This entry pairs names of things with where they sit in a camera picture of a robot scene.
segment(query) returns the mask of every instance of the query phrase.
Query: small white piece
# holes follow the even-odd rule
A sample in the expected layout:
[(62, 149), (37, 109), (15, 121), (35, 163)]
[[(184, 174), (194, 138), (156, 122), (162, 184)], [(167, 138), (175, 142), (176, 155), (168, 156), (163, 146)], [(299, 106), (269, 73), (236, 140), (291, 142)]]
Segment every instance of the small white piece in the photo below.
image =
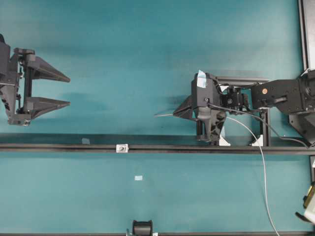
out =
[(128, 144), (117, 144), (116, 153), (128, 153), (129, 146)]
[(88, 144), (88, 145), (90, 145), (91, 143), (90, 143), (90, 140), (89, 140), (89, 139), (87, 139), (87, 138), (82, 138), (82, 144)]
[(134, 181), (142, 181), (143, 176), (134, 176)]
[(206, 88), (207, 86), (207, 78), (205, 72), (199, 70), (197, 75), (197, 87)]
[(231, 146), (231, 144), (228, 143), (227, 140), (225, 140), (222, 134), (220, 134), (219, 146)]
[[(258, 136), (258, 142), (260, 143), (261, 146), (263, 146), (264, 136), (262, 134)], [(259, 146), (258, 142), (257, 141), (253, 142), (251, 146), (258, 147)]]

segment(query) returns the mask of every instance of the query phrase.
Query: metal frame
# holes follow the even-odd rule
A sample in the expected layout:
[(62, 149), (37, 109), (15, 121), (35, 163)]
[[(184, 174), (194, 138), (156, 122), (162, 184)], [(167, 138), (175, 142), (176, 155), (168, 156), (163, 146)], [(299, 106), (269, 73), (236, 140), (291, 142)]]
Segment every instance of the metal frame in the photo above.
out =
[[(309, 68), (310, 53), (309, 41), (307, 37), (306, 19), (307, 15), (304, 9), (306, 0), (298, 0), (300, 27), (301, 27), (301, 47), (304, 69)], [(220, 81), (231, 81), (231, 77), (220, 77)], [(248, 80), (244, 81), (244, 85), (248, 85)], [(270, 122), (270, 112), (265, 113), (264, 119)], [(264, 147), (262, 150), (265, 154), (279, 155), (310, 155), (311, 179), (315, 180), (315, 170), (312, 168), (312, 163), (315, 156), (315, 147), (273, 147), (271, 145), (270, 130), (265, 125), (261, 125), (261, 134), (264, 135)], [(116, 145), (87, 145), (87, 144), (0, 144), (0, 151), (15, 151), (15, 152), (100, 152), (100, 153), (116, 153)], [(233, 153), (233, 154), (259, 154), (258, 147), (250, 146), (192, 146), (192, 145), (129, 145), (128, 153)], [(314, 235), (313, 232), (279, 232), (282, 236), (305, 236)], [(119, 234), (1, 234), (0, 236), (125, 236), (125, 233)], [(159, 236), (270, 236), (274, 232), (228, 232), (228, 233), (159, 233)]]

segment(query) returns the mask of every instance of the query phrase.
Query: black cable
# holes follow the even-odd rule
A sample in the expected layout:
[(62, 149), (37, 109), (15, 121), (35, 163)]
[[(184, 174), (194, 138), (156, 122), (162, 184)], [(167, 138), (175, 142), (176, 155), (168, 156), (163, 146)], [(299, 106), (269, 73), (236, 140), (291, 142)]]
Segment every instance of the black cable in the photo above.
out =
[(266, 121), (264, 121), (262, 118), (260, 118), (259, 116), (256, 116), (256, 115), (253, 115), (251, 113), (248, 113), (248, 112), (243, 112), (243, 111), (238, 111), (238, 110), (234, 110), (234, 109), (231, 109), (231, 108), (226, 108), (226, 107), (221, 107), (221, 106), (217, 106), (217, 105), (214, 105), (212, 103), (208, 103), (208, 105), (210, 107), (213, 107), (213, 108), (217, 108), (217, 109), (220, 109), (220, 110), (226, 110), (226, 111), (229, 111), (229, 112), (236, 112), (236, 113), (242, 113), (242, 114), (245, 114), (245, 115), (249, 115), (251, 117), (254, 117), (255, 119), (258, 119), (260, 120), (261, 122), (263, 122), (265, 125), (267, 125), (276, 135), (279, 139), (281, 140), (290, 140), (290, 141), (294, 141), (294, 142), (297, 142), (297, 143), (300, 143), (302, 144), (303, 146), (307, 147), (307, 148), (311, 148), (313, 146), (315, 146), (315, 143), (313, 143), (311, 146), (308, 146), (305, 142), (302, 142), (298, 139), (294, 139), (294, 138), (285, 138), (285, 137), (282, 137), (280, 136), (277, 131), (270, 125), (268, 124)]

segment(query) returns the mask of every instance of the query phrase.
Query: metal bracket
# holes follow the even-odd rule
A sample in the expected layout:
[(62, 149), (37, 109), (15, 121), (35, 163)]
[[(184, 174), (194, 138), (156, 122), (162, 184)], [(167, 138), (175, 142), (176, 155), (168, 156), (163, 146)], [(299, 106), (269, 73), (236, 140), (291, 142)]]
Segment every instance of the metal bracket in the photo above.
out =
[(128, 144), (117, 144), (116, 153), (128, 153), (129, 146)]

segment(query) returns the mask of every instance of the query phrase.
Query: white cable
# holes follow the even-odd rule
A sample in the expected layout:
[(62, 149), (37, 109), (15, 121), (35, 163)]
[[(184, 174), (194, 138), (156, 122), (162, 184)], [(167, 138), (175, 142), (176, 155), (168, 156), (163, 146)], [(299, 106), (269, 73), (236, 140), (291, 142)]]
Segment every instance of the white cable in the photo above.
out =
[(262, 164), (263, 164), (263, 167), (264, 167), (264, 185), (265, 185), (265, 204), (266, 204), (266, 209), (267, 209), (267, 213), (268, 213), (268, 218), (269, 218), (269, 221), (270, 221), (270, 224), (272, 226), (272, 228), (274, 229), (274, 231), (276, 232), (277, 236), (280, 236), (278, 231), (276, 230), (276, 227), (274, 225), (274, 222), (271, 218), (271, 214), (270, 214), (270, 210), (269, 210), (269, 205), (268, 205), (268, 192), (267, 192), (267, 174), (266, 174), (266, 163), (265, 163), (265, 157), (264, 157), (264, 153), (262, 152), (262, 149), (261, 149), (261, 145), (258, 141), (258, 139), (256, 138), (256, 136), (253, 134), (253, 132), (246, 126), (244, 125), (243, 123), (241, 123), (240, 121), (236, 120), (236, 119), (233, 119), (231, 117), (227, 117), (227, 119), (230, 119), (232, 121), (235, 121), (236, 123), (239, 123), (240, 125), (242, 125), (243, 127), (245, 127), (252, 135), (253, 137), (256, 139), (257, 143), (258, 143), (258, 146), (259, 146), (259, 149), (260, 149), (260, 152), (261, 152), (261, 157), (262, 157)]

